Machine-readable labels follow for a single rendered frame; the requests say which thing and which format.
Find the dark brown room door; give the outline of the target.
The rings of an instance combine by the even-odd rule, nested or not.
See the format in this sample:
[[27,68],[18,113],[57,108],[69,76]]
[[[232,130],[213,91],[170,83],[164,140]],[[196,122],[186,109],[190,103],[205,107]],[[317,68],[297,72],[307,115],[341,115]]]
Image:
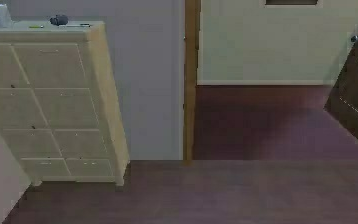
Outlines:
[[351,42],[351,49],[324,109],[358,140],[358,41]]

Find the beige chest of drawers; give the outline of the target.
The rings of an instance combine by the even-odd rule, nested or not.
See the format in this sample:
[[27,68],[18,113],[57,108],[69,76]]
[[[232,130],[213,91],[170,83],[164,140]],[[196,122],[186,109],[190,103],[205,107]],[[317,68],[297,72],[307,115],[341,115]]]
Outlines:
[[0,134],[34,184],[124,183],[130,157],[105,24],[69,24],[85,23],[0,28]]

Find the dark round alarm clock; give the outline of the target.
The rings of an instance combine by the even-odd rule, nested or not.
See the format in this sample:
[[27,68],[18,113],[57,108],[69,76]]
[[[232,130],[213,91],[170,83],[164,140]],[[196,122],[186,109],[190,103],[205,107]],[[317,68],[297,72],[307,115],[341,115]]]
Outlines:
[[49,19],[50,23],[55,26],[67,25],[69,19],[66,15],[55,15]]

